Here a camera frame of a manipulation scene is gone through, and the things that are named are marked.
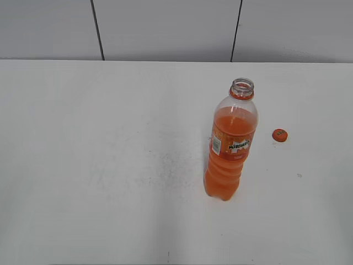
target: bottle cap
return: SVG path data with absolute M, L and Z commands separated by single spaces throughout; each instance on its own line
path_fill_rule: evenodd
M 288 133 L 284 129 L 276 129 L 272 133 L 272 137 L 277 142 L 285 142 L 288 138 Z

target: table surface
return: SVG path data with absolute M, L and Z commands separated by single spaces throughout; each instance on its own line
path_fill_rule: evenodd
M 259 125 L 223 202 L 202 178 L 237 77 Z M 352 264 L 352 84 L 348 64 L 0 61 L 0 264 Z

